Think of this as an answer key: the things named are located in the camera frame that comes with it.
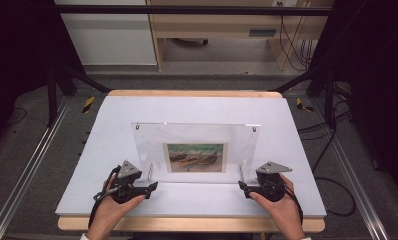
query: hand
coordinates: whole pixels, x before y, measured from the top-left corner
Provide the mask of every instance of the hand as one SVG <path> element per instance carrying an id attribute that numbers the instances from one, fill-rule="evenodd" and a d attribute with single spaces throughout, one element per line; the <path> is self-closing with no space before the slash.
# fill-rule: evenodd
<path id="1" fill-rule="evenodd" d="M 293 183 L 282 174 L 280 176 L 286 186 L 293 191 Z M 277 228 L 286 239 L 297 240 L 305 238 L 298 207 L 291 197 L 285 194 L 280 201 L 271 202 L 256 192 L 251 192 L 249 195 L 271 215 Z"/>
<path id="2" fill-rule="evenodd" d="M 121 218 L 128 211 L 137 207 L 144 199 L 145 196 L 137 196 L 126 203 L 119 204 L 112 197 L 107 196 L 100 203 L 86 237 L 90 240 L 108 239 L 112 229 L 115 228 Z"/>

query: aluminum rail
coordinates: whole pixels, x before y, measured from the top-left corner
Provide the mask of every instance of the aluminum rail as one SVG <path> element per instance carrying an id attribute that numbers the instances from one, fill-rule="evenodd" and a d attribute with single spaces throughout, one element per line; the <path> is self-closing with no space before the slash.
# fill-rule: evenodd
<path id="1" fill-rule="evenodd" d="M 349 11 L 332 8 L 248 7 L 248 6 L 168 6 L 168 5 L 32 5 L 41 13 L 77 14 L 195 14 L 195 15 L 275 15 L 334 16 Z"/>
<path id="2" fill-rule="evenodd" d="M 6 228 L 8 227 L 13 215 L 22 201 L 22 198 L 27 192 L 31 180 L 33 179 L 40 163 L 42 162 L 43 157 L 46 154 L 46 151 L 53 140 L 60 123 L 62 122 L 70 102 L 71 97 L 64 97 L 59 109 L 58 117 L 56 118 L 54 124 L 46 129 L 42 139 L 37 145 L 37 148 L 27 163 L 24 172 L 21 174 L 18 182 L 15 184 L 15 187 L 9 195 L 8 200 L 0 211 L 0 239 L 5 233 Z"/>
<path id="3" fill-rule="evenodd" d="M 313 106 L 315 106 L 318 116 L 322 121 L 324 121 L 323 107 L 321 106 L 320 101 L 312 99 L 312 103 Z M 327 133 L 331 132 L 327 126 L 325 130 Z M 348 183 L 348 186 L 357 202 L 358 209 L 361 212 L 361 216 L 364 219 L 371 237 L 375 240 L 388 240 L 389 236 L 387 235 L 383 223 L 380 221 L 379 216 L 377 215 L 377 212 L 370 201 L 370 198 L 365 192 L 361 181 L 358 179 L 357 174 L 352 168 L 348 157 L 346 156 L 346 153 L 336 136 L 333 138 L 332 149 L 336 156 L 339 167 L 342 170 L 343 176 L 345 177 L 345 180 Z"/>

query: person's right hand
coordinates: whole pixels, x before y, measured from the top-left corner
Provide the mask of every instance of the person's right hand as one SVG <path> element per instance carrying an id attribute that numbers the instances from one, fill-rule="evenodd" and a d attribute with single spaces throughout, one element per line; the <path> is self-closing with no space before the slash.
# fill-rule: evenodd
<path id="1" fill-rule="evenodd" d="M 293 191 L 292 181 L 282 174 L 280 176 L 286 183 L 286 186 Z M 298 240 L 305 238 L 298 207 L 289 195 L 285 194 L 278 202 L 271 202 L 256 192 L 251 192 L 249 195 L 271 215 L 277 228 L 286 239 Z"/>

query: painting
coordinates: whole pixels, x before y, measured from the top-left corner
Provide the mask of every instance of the painting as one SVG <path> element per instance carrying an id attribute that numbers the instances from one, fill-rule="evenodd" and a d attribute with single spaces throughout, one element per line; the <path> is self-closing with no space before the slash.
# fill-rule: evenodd
<path id="1" fill-rule="evenodd" d="M 168 172 L 225 172 L 227 144 L 164 144 Z"/>

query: person's left hand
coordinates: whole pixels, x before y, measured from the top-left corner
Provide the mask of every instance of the person's left hand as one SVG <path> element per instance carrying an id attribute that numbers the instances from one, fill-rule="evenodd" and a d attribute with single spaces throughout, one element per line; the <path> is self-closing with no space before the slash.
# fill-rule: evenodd
<path id="1" fill-rule="evenodd" d="M 89 240 L 108 239 L 112 229 L 118 224 L 121 218 L 131 209 L 137 207 L 145 196 L 137 196 L 126 203 L 119 204 L 112 197 L 105 197 L 100 203 L 93 223 L 91 224 L 86 237 Z"/>

